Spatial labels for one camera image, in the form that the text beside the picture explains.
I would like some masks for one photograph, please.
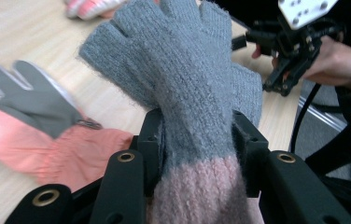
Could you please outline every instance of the gray knitted glove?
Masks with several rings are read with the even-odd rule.
[[[202,2],[199,6],[199,13],[177,14],[177,11],[183,7],[196,7],[194,1],[183,2],[184,5],[177,9],[177,4],[161,2],[160,7],[167,15],[171,15],[179,21],[187,21],[185,26],[191,30],[200,31],[204,39],[207,40],[207,48],[213,50],[223,66],[222,74],[217,82],[229,85],[232,89],[231,96],[223,96],[223,99],[232,99],[232,109],[238,110],[245,114],[250,121],[258,126],[261,114],[262,89],[260,75],[254,73],[236,63],[231,63],[231,39],[232,39],[232,22],[231,17],[217,5],[210,2]],[[137,49],[125,51],[122,45],[108,44],[111,43],[109,38],[113,34],[112,29],[117,25],[113,22],[102,23],[87,39],[80,50],[80,55],[94,69],[98,70],[106,78],[112,80],[115,84],[134,98],[140,105],[148,109],[158,107],[157,102],[153,99],[151,86],[152,83],[147,81],[143,85],[129,76],[130,73],[146,73],[149,67],[145,64],[135,64],[131,58],[138,54]]]
[[[162,0],[161,8],[131,1],[92,34],[81,55],[89,59],[85,52],[106,48],[118,60],[109,71],[116,71],[112,65],[126,68],[121,78],[152,92],[161,108],[166,162],[150,221],[247,223],[232,144],[230,55],[224,60],[220,46],[206,38],[200,9],[194,0]],[[141,94],[127,82],[121,87],[131,96]]]

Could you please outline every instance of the gray floor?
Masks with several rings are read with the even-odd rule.
[[[314,85],[315,83],[310,81],[305,80],[303,82],[300,106],[296,116],[299,115],[304,100],[308,97]],[[321,105],[338,105],[334,88],[321,86],[313,102]],[[325,146],[344,128],[344,126],[345,120],[341,114],[321,113],[310,106],[302,120],[295,146],[295,153],[305,159]],[[351,180],[351,165],[342,167],[330,173],[329,176]]]

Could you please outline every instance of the gray glove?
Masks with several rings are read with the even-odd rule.
[[[218,51],[216,38],[207,38],[207,21],[216,10],[194,0],[161,0],[159,7],[131,1],[80,51],[105,76],[126,83],[117,82],[134,99],[145,95],[130,83],[151,92],[141,102],[161,108],[166,161],[155,188],[153,223],[249,222],[232,143],[232,62],[225,55],[230,48]],[[230,38],[225,35],[224,43]]]
[[[200,12],[178,14],[178,11],[186,7],[196,7],[196,3],[183,1],[184,5],[180,7],[172,4],[164,1],[164,3],[161,2],[160,7],[167,15],[175,20],[184,21],[184,26],[199,33],[200,38],[195,37],[193,41],[204,39],[207,43],[205,47],[213,52],[204,57],[223,67],[220,72],[222,76],[218,77],[216,82],[228,86],[232,92],[231,96],[222,96],[222,99],[232,99],[232,109],[242,112],[258,126],[262,103],[260,75],[237,63],[232,63],[232,21],[229,14],[210,2],[203,2],[199,8]],[[105,78],[119,85],[140,105],[148,109],[158,107],[153,99],[152,81],[145,79],[136,81],[130,76],[130,74],[149,73],[151,68],[136,60],[139,49],[132,47],[131,38],[117,38],[117,35],[123,36],[117,27],[116,18],[114,21],[100,24],[82,45],[80,56]]]
[[[52,138],[83,121],[66,91],[24,61],[16,61],[12,73],[0,66],[0,110]]]

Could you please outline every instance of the black cable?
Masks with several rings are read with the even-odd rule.
[[[314,106],[315,109],[317,109],[322,113],[342,114],[342,109],[338,105],[320,105],[320,104],[312,103],[312,106]]]
[[[309,96],[306,99],[306,102],[304,103],[301,109],[301,112],[297,118],[297,121],[295,122],[294,130],[292,131],[292,136],[291,136],[291,148],[289,151],[290,153],[295,153],[295,144],[297,143],[297,136],[298,136],[299,129],[301,127],[303,117],[306,114],[307,108],[312,103],[320,87],[321,87],[320,84],[318,83],[315,84],[315,86],[313,87],[312,91],[310,92]]]

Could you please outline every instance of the brass screw hole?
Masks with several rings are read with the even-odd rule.
[[[120,155],[118,155],[118,161],[121,162],[128,162],[134,160],[134,154],[130,152],[125,152]]]
[[[290,156],[288,154],[284,154],[284,153],[278,154],[277,158],[280,161],[287,162],[287,163],[293,163],[293,162],[296,161],[294,157],[292,157],[292,156]]]
[[[59,196],[60,192],[57,189],[46,189],[33,198],[33,205],[37,207],[46,206],[56,201]]]

